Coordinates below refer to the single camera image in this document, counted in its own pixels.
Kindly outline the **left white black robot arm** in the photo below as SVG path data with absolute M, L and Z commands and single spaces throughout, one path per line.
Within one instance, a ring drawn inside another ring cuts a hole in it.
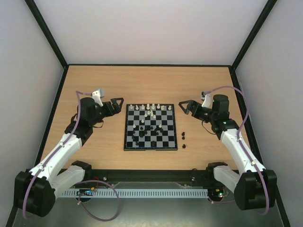
M 75 161 L 64 172 L 61 169 L 83 147 L 96 124 L 121 112 L 123 102 L 123 98 L 112 98 L 102 104 L 92 97 L 78 99 L 77 113 L 71 118 L 58 144 L 35 167 L 16 176 L 14 206 L 22 209 L 23 213 L 44 217 L 66 190 L 88 181 L 91 172 L 88 163 Z

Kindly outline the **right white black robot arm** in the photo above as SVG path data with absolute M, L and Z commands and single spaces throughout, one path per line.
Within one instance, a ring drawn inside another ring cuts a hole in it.
M 235 120 L 230 118 L 229 99 L 226 95 L 202 93 L 203 103 L 194 100 L 179 102 L 185 114 L 211 124 L 213 133 L 229 150 L 238 172 L 226 163 L 210 163 L 206 179 L 211 185 L 221 182 L 234 195 L 241 210 L 269 210 L 275 204 L 277 176 L 266 169 L 245 143 Z

